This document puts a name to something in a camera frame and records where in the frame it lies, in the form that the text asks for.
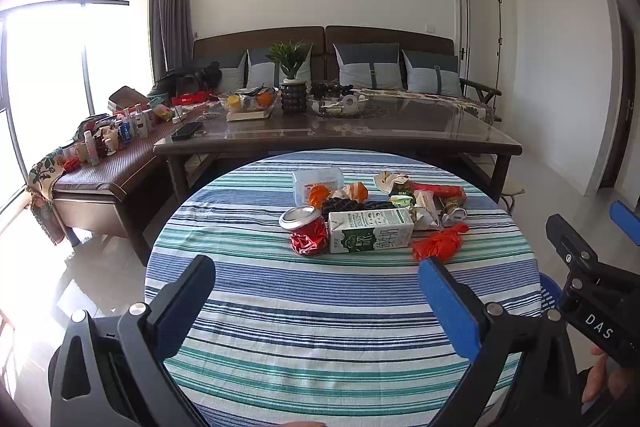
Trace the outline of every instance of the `round table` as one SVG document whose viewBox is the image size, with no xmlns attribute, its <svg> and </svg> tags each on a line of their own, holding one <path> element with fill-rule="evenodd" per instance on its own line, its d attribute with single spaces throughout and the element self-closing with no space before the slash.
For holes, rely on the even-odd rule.
<svg viewBox="0 0 640 427">
<path fill-rule="evenodd" d="M 484 302 L 500 302 L 511 314 L 540 314 L 540 278 L 527 241 L 505 211 L 453 174 L 401 156 L 348 150 L 245 165 L 182 204 L 146 270 L 150 301 L 197 254 L 216 263 L 214 291 L 178 355 L 165 362 L 212 425 L 300 419 L 339 427 L 426 425 L 468 366 L 418 288 L 409 248 L 311 259 L 291 250 L 289 233 L 278 226 L 294 206 L 291 173 L 329 166 L 339 166 L 347 183 L 362 181 L 374 200 L 386 199 L 372 181 L 383 170 L 463 185 L 470 231 L 447 268 Z M 517 355 L 508 358 L 492 399 L 517 363 Z"/>
</svg>

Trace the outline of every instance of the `window frame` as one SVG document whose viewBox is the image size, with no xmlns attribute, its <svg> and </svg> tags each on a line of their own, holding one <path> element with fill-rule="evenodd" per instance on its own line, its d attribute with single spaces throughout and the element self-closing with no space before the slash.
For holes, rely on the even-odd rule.
<svg viewBox="0 0 640 427">
<path fill-rule="evenodd" d="M 87 4 L 121 4 L 129 6 L 128 0 L 53 0 L 53 1 L 42 1 L 36 2 L 32 4 L 25 4 L 23 6 L 17 6 L 8 8 L 6 10 L 0 10 L 0 113 L 6 112 L 6 119 L 9 125 L 9 134 L 11 136 L 11 142 L 14 146 L 14 155 L 15 160 L 18 163 L 18 167 L 20 168 L 20 172 L 22 173 L 22 177 L 24 178 L 25 184 L 28 179 L 29 169 L 27 169 L 24 159 L 22 158 L 22 153 L 20 152 L 20 144 L 18 143 L 17 134 L 15 132 L 14 127 L 14 119 L 11 113 L 11 101 L 9 97 L 9 81 L 6 72 L 6 64 L 7 64 L 7 28 L 6 28 L 6 17 L 9 13 L 15 10 L 21 10 L 23 8 L 30 8 L 34 6 L 48 6 L 53 4 L 79 4 L 82 9 Z M 84 78 L 84 95 L 86 97 L 87 107 L 89 108 L 89 115 L 95 115 L 94 109 L 94 101 L 92 99 L 91 94 L 91 85 L 89 83 L 89 68 L 88 62 L 86 58 L 86 36 L 82 36 L 82 50 L 80 57 L 78 57 L 82 63 L 82 76 Z M 20 195 L 20 193 L 24 190 L 24 185 L 18 189 L 18 191 L 9 198 L 8 201 L 0 201 L 0 214 L 2 211 L 15 200 L 15 198 Z"/>
</svg>

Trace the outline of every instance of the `floral cloth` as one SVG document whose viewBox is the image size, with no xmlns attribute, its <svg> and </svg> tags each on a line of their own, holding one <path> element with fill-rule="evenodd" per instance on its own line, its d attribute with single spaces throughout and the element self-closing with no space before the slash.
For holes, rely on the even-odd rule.
<svg viewBox="0 0 640 427">
<path fill-rule="evenodd" d="M 63 225 L 53 212 L 53 204 L 51 203 L 53 184 L 65 172 L 64 162 L 62 149 L 57 148 L 31 168 L 27 180 L 27 190 L 31 195 L 29 205 L 31 213 L 54 245 L 62 242 L 65 238 Z"/>
</svg>

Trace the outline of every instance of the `screw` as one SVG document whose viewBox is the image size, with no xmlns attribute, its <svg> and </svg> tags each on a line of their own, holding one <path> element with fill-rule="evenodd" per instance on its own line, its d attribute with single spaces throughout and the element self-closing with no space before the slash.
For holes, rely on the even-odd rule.
<svg viewBox="0 0 640 427">
<path fill-rule="evenodd" d="M 497 302 L 490 302 L 486 306 L 486 312 L 489 315 L 493 315 L 494 317 L 498 317 L 499 315 L 502 315 L 503 311 L 504 311 L 503 307 L 500 306 L 500 304 L 498 304 Z"/>
<path fill-rule="evenodd" d="M 562 318 L 562 315 L 556 309 L 551 309 L 548 312 L 546 312 L 546 316 L 550 321 L 553 321 L 553 322 L 558 322 Z"/>
<path fill-rule="evenodd" d="M 85 317 L 86 311 L 84 310 L 76 310 L 71 314 L 71 320 L 73 320 L 73 322 L 82 322 Z"/>
<path fill-rule="evenodd" d="M 129 307 L 129 313 L 131 315 L 142 315 L 146 311 L 146 304 L 144 302 L 136 302 Z"/>
</svg>

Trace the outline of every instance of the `smartphone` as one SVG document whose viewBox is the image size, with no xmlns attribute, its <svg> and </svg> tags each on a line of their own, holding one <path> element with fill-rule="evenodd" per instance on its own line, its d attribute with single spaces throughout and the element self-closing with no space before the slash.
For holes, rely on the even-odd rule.
<svg viewBox="0 0 640 427">
<path fill-rule="evenodd" d="M 180 129 L 171 135 L 173 140 L 186 140 L 193 136 L 198 129 L 202 127 L 202 122 L 190 122 L 184 124 Z"/>
</svg>

